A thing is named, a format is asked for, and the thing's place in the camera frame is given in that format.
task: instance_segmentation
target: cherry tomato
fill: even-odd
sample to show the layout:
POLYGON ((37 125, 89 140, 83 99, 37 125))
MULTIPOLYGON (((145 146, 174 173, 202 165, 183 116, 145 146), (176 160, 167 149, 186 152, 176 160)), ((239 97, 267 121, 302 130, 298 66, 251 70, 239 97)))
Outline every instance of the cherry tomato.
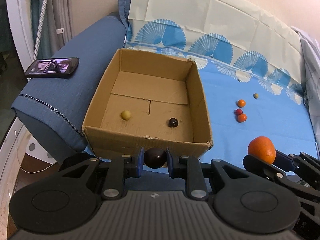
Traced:
POLYGON ((235 111, 235 114, 236 114, 236 115, 241 115, 241 114, 243 114, 243 111, 242 111, 240 108, 238 108, 238 109, 235 111))
POLYGON ((238 115, 238 122, 244 122, 245 120, 247 120, 247 115, 246 114, 238 115))
POLYGON ((241 107, 241 108, 244 107, 245 106, 245 101, 243 99, 240 99, 238 101, 238 106, 241 107))

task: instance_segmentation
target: silver bolt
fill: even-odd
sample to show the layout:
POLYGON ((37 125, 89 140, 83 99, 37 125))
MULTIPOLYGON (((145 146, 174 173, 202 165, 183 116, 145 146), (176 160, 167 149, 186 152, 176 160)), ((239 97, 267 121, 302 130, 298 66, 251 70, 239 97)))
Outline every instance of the silver bolt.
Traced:
POLYGON ((106 189, 103 194, 106 196, 106 197, 116 197, 119 195, 119 191, 117 191, 115 188, 109 188, 109 189, 106 189))
POLYGON ((191 191, 191 196, 196 197, 196 198, 203 198, 207 195, 207 193, 202 190, 202 189, 195 189, 191 191))

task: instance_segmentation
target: small orange fruit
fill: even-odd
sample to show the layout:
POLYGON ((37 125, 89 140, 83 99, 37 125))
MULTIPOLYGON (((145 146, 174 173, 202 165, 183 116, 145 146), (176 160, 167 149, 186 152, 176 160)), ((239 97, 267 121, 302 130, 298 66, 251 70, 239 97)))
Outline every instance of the small orange fruit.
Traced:
POLYGON ((247 120, 247 115, 246 114, 238 115, 238 122, 244 122, 246 120, 247 120))
POLYGON ((244 106, 245 106, 245 101, 244 101, 243 99, 240 99, 240 100, 238 101, 238 106, 239 106, 239 107, 244 107, 244 106))
POLYGON ((276 158, 276 149, 268 137, 259 136, 249 143, 248 154, 272 164, 276 158))

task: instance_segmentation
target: cardboard box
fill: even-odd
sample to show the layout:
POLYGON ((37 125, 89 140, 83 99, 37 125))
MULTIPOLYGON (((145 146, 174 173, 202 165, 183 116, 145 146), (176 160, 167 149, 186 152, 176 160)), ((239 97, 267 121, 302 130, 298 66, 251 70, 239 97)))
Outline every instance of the cardboard box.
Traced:
POLYGON ((196 63, 152 52, 120 49, 107 67, 82 126, 98 157, 153 146, 200 157, 212 132, 196 63), (129 110, 125 121, 121 112, 129 110), (179 125, 168 126, 170 118, 179 125))

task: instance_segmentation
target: yellow ball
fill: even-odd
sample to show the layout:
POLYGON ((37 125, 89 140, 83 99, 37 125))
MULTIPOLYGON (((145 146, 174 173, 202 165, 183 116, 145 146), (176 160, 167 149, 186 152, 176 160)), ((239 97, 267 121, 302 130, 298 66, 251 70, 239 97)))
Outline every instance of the yellow ball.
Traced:
POLYGON ((121 117, 123 120, 129 120, 131 118, 131 113, 128 110, 124 110, 121 113, 121 117))

